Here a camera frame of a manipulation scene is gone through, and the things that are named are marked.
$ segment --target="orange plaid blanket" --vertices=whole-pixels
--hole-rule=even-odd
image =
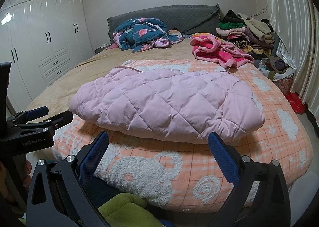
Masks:
[[[224,70],[200,60],[130,60],[123,65],[141,71],[156,68],[181,72]],[[254,100],[266,116],[264,125],[233,145],[241,155],[269,163],[277,159],[288,186],[303,175],[312,160],[309,137],[281,91],[253,65],[231,68],[249,85]],[[59,129],[52,148],[57,159],[76,154],[101,131],[95,124],[74,116],[71,124]],[[106,130],[110,144],[95,175],[125,192],[147,199],[151,204],[174,211],[215,212],[220,209],[233,185],[224,178],[208,145],[142,139]],[[255,182],[246,204],[253,201]]]

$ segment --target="white curtain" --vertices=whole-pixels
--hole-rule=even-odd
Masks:
[[[295,69],[291,92],[319,124],[319,13],[312,0],[268,0],[269,22],[281,39],[277,55]]]

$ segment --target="blue gripper pad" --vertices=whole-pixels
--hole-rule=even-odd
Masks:
[[[93,174],[100,163],[106,149],[108,147],[108,134],[103,132],[98,139],[93,141],[94,146],[90,149],[82,163],[79,165],[79,182],[83,185],[86,182],[89,182]]]
[[[26,119],[28,121],[33,121],[35,119],[38,119],[42,116],[48,115],[49,113],[49,108],[47,108],[46,106],[42,106],[40,108],[31,110],[29,112],[27,112],[26,114]]]
[[[219,140],[219,136],[216,132],[212,132],[208,136],[208,146],[213,154],[218,166],[223,172],[227,182],[237,185],[239,181],[239,172],[236,162],[227,152],[226,148]]]

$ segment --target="blue flamingo comforter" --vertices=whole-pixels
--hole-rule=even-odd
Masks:
[[[164,22],[158,18],[135,18],[116,27],[113,38],[121,50],[133,52],[152,48],[166,48],[183,40],[178,35],[168,33]]]

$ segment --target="pink quilted jacket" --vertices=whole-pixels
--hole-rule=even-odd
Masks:
[[[116,67],[84,84],[69,110],[124,134],[205,144],[213,131],[228,142],[263,125],[265,116],[252,96],[251,88],[227,71],[141,72]]]

